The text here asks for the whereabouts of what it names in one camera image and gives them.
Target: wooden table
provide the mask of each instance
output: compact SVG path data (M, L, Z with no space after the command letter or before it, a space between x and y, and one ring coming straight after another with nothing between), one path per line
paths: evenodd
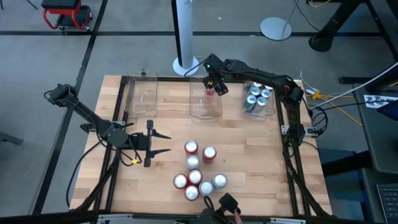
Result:
M112 118L120 79L121 76L104 77L95 109L104 119ZM200 168L204 179L211 179L215 172L222 172L229 180L227 187L211 195L216 208L219 207L218 199L228 192L239 202L243 215L292 216L277 113L265 121L243 120L240 113L242 84L227 83L227 86L229 93L222 96L223 115L219 121L194 123L188 112L190 83L159 82L158 113L152 119L155 129L172 139L152 138L152 149L172 150L157 155L150 168L144 168L142 164L119 166L112 212L200 214L205 207L203 197L190 202L185 199L183 191L177 190L172 183L175 174L188 173L183 146L187 140L195 140L200 149L206 145L217 149L214 163L202 164ZM304 125L310 124L303 104L301 119ZM146 121L147 118L129 117L128 122L135 122L135 125L127 128L126 132L146 133ZM94 134L89 134L86 150L97 141ZM316 144L312 138L306 137L304 141ZM300 153L309 191L331 213L317 150L303 143ZM71 208L81 204L97 184L103 157L104 148L98 146L81 163ZM104 208L108 186L104 192L100 208ZM303 213L297 186L296 192L299 210Z

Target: clear plastic bin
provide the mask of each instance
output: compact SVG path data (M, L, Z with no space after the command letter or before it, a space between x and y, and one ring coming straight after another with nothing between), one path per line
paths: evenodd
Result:
M157 73L141 70L129 76L124 110L133 118L151 118L157 115Z
M207 91L198 78L190 78L189 113L194 122L216 122L223 114L221 97L215 91Z
M247 91L247 88L245 90L245 85L247 85L248 83L245 82L245 84L243 85L243 90L242 90L242 110L241 110L241 116L243 119L253 119L256 121L265 121L267 116L272 116L275 114L275 108L274 108L274 102L275 102L275 94L274 91L271 90L270 95L267 99L267 104L265 105L265 107L261 110L261 111L255 111L252 110L250 112L245 112L244 110L244 102L246 101L248 95L249 95L249 91Z

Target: concrete floor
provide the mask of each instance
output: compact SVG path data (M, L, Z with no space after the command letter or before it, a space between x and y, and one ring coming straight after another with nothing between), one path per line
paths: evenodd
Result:
M40 0L32 1L37 7ZM0 31L51 31L25 1L3 0ZM83 0L93 11L94 26L102 1ZM397 22L388 6L372 1L393 42ZM291 0L195 0L194 31L259 32L260 22L271 16L286 18ZM333 15L338 3L320 8L299 4L302 12L317 28ZM298 10L290 21L294 32L316 32ZM99 31L173 31L169 1L109 0ZM378 32L363 4L341 28L342 32ZM90 36L11 36L0 35L0 131L24 138L21 146L0 145L0 216L31 212L40 181L52 152L53 142L65 110L47 103L42 93L57 83L74 84ZM194 54L206 57L236 58L253 67L304 79L322 93L341 92L338 77L371 77L394 62L381 37L339 37L329 52L316 52L308 46L308 37L291 37L275 42L265 37L196 36ZM156 70L162 76L174 76L172 61L177 56L173 36L98 36L88 62L79 99L95 108L104 75L132 75L142 68ZM338 103L351 103L340 100ZM356 107L345 110L359 120ZM330 110L326 133L317 139L319 148L361 152L367 150L363 129L339 111ZM67 211L65 191L75 163L83 154L87 135L79 128L84 121L73 115L57 164L43 212ZM344 189L330 190L333 212L347 205Z

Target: can cluster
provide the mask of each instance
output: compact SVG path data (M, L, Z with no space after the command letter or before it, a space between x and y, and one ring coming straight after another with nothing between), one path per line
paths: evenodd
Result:
M185 198L196 200L199 194L207 196L213 193L215 189L222 189L228 183L224 174L215 174L211 180L203 180L202 173L199 171L200 158L197 156L198 143L187 141L184 145L187 154L186 166L190 170L188 176L177 174L174 176L173 184L177 189L184 189ZM202 151L202 161L205 164L211 164L217 155L216 148L206 146Z
M272 87L260 83L246 81L243 84L243 111L251 114L261 114L271 97Z

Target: red chair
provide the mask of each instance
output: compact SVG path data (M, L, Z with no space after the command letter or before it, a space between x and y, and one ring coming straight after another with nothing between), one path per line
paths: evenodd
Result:
M43 0L43 18L51 29L65 30L66 26L74 26L77 29L89 30L88 24L93 19L91 9L82 6L81 0ZM46 13L59 14L57 23L53 26L46 17Z

